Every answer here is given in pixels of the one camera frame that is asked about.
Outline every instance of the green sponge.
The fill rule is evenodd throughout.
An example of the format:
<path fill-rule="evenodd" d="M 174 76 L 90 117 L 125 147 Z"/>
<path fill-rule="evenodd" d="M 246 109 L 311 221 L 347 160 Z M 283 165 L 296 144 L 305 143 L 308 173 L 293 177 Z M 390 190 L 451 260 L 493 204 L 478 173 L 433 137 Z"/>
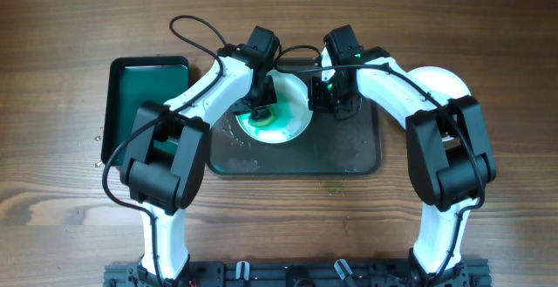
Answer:
<path fill-rule="evenodd" d="M 273 110 L 271 107 L 262 107 L 256 108 L 255 110 L 250 113 L 250 117 L 248 118 L 248 123 L 251 126 L 267 126 L 275 121 L 276 116 L 273 114 Z"/>

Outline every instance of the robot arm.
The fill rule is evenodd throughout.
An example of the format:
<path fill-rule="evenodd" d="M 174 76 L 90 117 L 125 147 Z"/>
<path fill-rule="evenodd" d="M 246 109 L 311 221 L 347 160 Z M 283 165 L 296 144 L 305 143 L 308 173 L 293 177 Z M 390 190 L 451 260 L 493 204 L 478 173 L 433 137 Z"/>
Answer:
<path fill-rule="evenodd" d="M 430 93 L 458 121 L 459 127 L 465 129 L 482 183 L 494 179 L 495 162 L 480 105 L 470 96 L 461 79 L 451 72 L 434 67 L 407 73 L 386 51 L 380 48 L 365 51 L 349 25 L 333 30 L 324 38 L 324 42 L 323 66 L 382 65 L 404 75 Z M 469 211 L 465 212 L 458 222 L 458 212 L 474 205 L 479 194 L 472 164 L 461 146 L 463 143 L 445 149 L 442 141 L 452 139 L 448 135 L 452 129 L 440 117 L 439 109 L 407 82 L 385 70 L 328 70 L 322 73 L 321 80 L 323 84 L 333 85 L 331 97 L 337 99 L 339 106 L 343 106 L 344 102 L 349 109 L 354 94 L 339 92 L 338 86 L 347 85 L 348 88 L 344 88 L 347 90 L 356 84 L 355 89 L 360 95 L 380 104 L 406 130 L 409 175 L 424 203 L 418 240 L 410 253 L 414 272 L 409 275 L 408 284 L 432 284 L 432 278 L 438 273 L 448 253 L 451 253 L 451 258 L 446 270 L 435 283 L 454 278 L 459 274 L 459 246 L 469 215 Z M 455 231 L 458 231 L 457 240 L 451 251 Z"/>
<path fill-rule="evenodd" d="M 379 48 L 364 51 L 350 26 L 334 30 L 324 41 L 323 65 L 388 64 L 393 71 L 429 92 L 467 133 L 483 183 L 494 179 L 495 164 L 480 105 L 468 96 L 469 91 L 459 78 L 438 71 L 433 81 L 431 74 L 406 73 L 387 52 Z M 221 79 L 179 116 L 146 130 L 128 145 L 120 179 L 130 188 L 131 198 L 157 216 L 155 244 L 161 251 L 158 263 L 163 279 L 176 281 L 187 273 L 185 208 L 201 184 L 209 154 L 209 129 L 230 107 L 236 113 L 249 113 L 276 101 L 273 82 L 267 72 L 277 47 L 278 40 L 272 32 L 256 27 L 247 44 L 220 49 L 218 56 L 224 64 Z M 181 106 L 204 90 L 214 81 L 219 69 L 215 62 L 198 83 L 167 102 L 170 109 Z M 424 203 L 420 233 L 410 254 L 414 271 L 409 285 L 431 284 L 432 273 L 436 273 L 448 253 L 452 253 L 452 257 L 445 273 L 455 275 L 468 217 L 468 213 L 462 216 L 456 248 L 449 251 L 456 231 L 457 212 L 475 203 L 479 190 L 462 148 L 459 145 L 444 148 L 443 137 L 451 136 L 452 131 L 441 119 L 438 108 L 404 81 L 381 70 L 326 71 L 319 79 L 322 83 L 313 81 L 309 88 L 310 109 L 323 108 L 336 117 L 344 109 L 351 114 L 355 98 L 362 95 L 378 102 L 406 129 L 409 175 Z M 169 110 L 168 106 L 144 104 L 138 110 L 133 131 L 161 116 Z M 171 137 L 178 140 L 174 157 L 153 147 L 154 140 Z M 152 256 L 150 220 L 143 217 L 145 256 Z M 144 257 L 142 265 L 146 277 L 149 277 L 147 273 L 155 273 L 151 257 Z"/>
<path fill-rule="evenodd" d="M 130 188 L 131 198 L 157 217 L 154 244 L 163 251 L 158 261 L 163 280 L 177 281 L 187 273 L 185 208 L 201 184 L 209 154 L 208 131 L 231 106 L 234 113 L 247 113 L 276 102 L 273 80 L 267 72 L 278 45 L 272 31 L 256 27 L 246 44 L 220 49 L 217 55 L 224 66 L 220 79 L 174 120 L 146 131 L 128 146 L 120 179 Z M 144 104 L 133 130 L 201 93 L 218 77 L 219 70 L 215 60 L 208 73 L 165 106 Z M 153 147 L 153 140 L 167 137 L 179 141 L 174 157 Z M 142 222 L 146 257 L 141 268 L 148 279 L 147 273 L 155 274 L 152 228 L 147 215 L 142 214 Z"/>

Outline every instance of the dark tray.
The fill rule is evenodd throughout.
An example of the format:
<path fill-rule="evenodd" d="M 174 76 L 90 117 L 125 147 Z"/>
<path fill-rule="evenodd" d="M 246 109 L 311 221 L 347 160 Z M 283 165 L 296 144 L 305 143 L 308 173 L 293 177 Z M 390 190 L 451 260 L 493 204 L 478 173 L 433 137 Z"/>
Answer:
<path fill-rule="evenodd" d="M 315 59 L 286 58 L 285 70 L 313 67 Z M 300 74 L 306 85 L 312 74 Z M 208 167 L 221 178 L 364 177 L 382 160 L 377 105 L 363 99 L 361 111 L 344 121 L 314 112 L 306 130 L 291 141 L 267 144 L 249 137 L 227 111 L 211 131 Z"/>
<path fill-rule="evenodd" d="M 118 58 L 111 64 L 106 97 L 101 160 L 130 136 L 138 108 L 146 100 L 159 104 L 188 89 L 188 61 L 182 56 Z M 172 152 L 174 145 L 159 148 Z M 124 149 L 113 165 L 121 165 Z"/>

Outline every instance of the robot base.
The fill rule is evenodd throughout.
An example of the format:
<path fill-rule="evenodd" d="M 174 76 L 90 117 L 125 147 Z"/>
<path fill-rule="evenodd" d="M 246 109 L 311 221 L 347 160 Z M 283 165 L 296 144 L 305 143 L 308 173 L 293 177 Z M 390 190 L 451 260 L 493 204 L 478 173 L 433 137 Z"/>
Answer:
<path fill-rule="evenodd" d="M 442 287 L 490 287 L 492 278 L 486 259 L 462 260 L 460 275 Z M 191 262 L 189 277 L 165 287 L 405 287 L 406 259 L 348 262 L 350 282 L 339 278 L 333 263 L 251 263 L 249 280 L 236 279 L 237 264 Z M 155 287 L 155 277 L 142 271 L 139 263 L 105 267 L 104 287 Z"/>

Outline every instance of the wooden table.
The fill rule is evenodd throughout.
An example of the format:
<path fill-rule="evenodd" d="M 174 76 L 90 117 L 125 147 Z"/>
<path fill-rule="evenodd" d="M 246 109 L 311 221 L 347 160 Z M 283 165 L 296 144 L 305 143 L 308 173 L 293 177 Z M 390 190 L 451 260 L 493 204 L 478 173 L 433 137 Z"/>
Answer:
<path fill-rule="evenodd" d="M 483 106 L 498 164 L 462 251 L 490 260 L 496 286 L 558 284 L 558 0 L 0 0 L 0 286 L 99 286 L 137 259 L 140 215 L 100 186 L 109 64 L 118 57 L 212 60 L 168 30 L 204 17 L 229 42 L 255 25 L 283 46 L 321 45 L 352 24 L 405 69 L 439 65 Z M 213 33 L 183 22 L 215 50 Z M 382 115 L 384 165 L 360 181 L 221 181 L 207 173 L 187 210 L 193 260 L 405 257 L 421 202 L 404 132 Z M 345 196 L 330 195 L 332 183 Z M 111 188 L 123 198 L 116 174 Z"/>

